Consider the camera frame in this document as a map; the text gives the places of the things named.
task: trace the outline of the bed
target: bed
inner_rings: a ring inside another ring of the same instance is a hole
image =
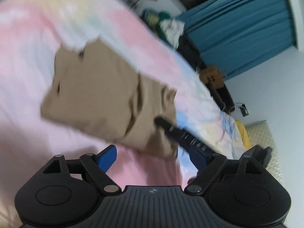
[[[236,159],[245,151],[234,120],[223,113],[197,74],[154,37],[119,0],[2,0],[0,2],[0,221],[18,227],[17,190],[53,155],[66,159],[109,145],[40,116],[61,45],[82,50],[100,38],[138,71],[177,89],[177,122],[215,151]],[[118,145],[108,175],[126,185],[181,185],[196,175],[188,155],[151,157]]]

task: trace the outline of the pastel bedspread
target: pastel bedspread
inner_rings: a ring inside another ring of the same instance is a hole
[[[40,116],[60,45],[81,50],[100,37],[135,69],[177,89],[179,126],[228,158],[245,151],[234,120],[219,110],[196,73],[119,0],[2,0],[0,37],[0,220],[7,226],[21,224],[13,204],[17,190],[53,155],[78,158],[109,145]],[[185,187],[196,169],[182,150],[176,161],[120,146],[108,174],[122,188]]]

